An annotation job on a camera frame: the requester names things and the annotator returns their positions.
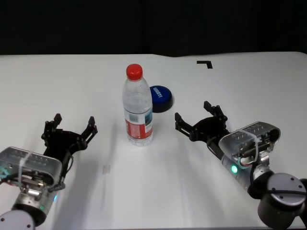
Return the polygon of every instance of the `red bottle cap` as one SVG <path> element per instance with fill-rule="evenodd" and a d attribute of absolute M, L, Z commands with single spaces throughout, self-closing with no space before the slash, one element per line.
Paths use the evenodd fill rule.
<path fill-rule="evenodd" d="M 130 80 L 136 81 L 143 76 L 143 69 L 139 64 L 131 64 L 128 65 L 126 73 Z"/>

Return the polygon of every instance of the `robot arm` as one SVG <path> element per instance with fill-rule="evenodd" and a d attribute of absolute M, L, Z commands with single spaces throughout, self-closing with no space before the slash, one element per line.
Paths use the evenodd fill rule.
<path fill-rule="evenodd" d="M 0 221 L 0 229 L 5 229 L 5 226 L 22 229 L 13 228 L 15 216 L 24 217 L 19 219 L 24 220 L 23 226 L 28 226 L 25 229 L 44 223 L 57 192 L 65 188 L 64 179 L 72 166 L 73 154 L 85 150 L 97 133 L 94 117 L 90 118 L 87 128 L 80 135 L 57 129 L 61 120 L 61 115 L 56 114 L 53 121 L 46 121 L 42 139 L 47 149 L 43 155 L 15 147 L 0 153 L 0 184 L 16 185 L 21 190 L 12 211 L 0 217 L 3 220 Z"/>
<path fill-rule="evenodd" d="M 286 229 L 296 216 L 307 226 L 307 180 L 270 170 L 269 154 L 280 137 L 280 129 L 256 122 L 230 133 L 220 106 L 204 103 L 213 117 L 194 126 L 176 113 L 176 130 L 191 141 L 203 141 L 239 184 L 254 199 L 260 199 L 258 216 L 267 226 Z"/>

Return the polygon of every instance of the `green indicator light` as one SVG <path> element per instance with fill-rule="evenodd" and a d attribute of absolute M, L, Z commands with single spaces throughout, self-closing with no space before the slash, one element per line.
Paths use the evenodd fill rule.
<path fill-rule="evenodd" d="M 233 165 L 231 166 L 231 171 L 232 173 L 236 174 L 238 172 L 238 168 L 235 165 Z"/>

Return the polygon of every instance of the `red label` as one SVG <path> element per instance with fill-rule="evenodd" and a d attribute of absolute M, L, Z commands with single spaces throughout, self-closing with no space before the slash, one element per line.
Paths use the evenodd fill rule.
<path fill-rule="evenodd" d="M 135 139 L 144 139 L 151 135 L 153 129 L 151 128 L 148 132 L 145 131 L 145 124 L 136 125 L 126 120 L 127 132 L 129 136 Z"/>

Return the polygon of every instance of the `l-shaped black mark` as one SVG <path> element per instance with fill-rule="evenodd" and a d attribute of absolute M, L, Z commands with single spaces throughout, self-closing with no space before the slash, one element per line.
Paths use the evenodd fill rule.
<path fill-rule="evenodd" d="M 197 64 L 206 64 L 208 69 L 213 69 L 211 61 L 196 61 Z"/>

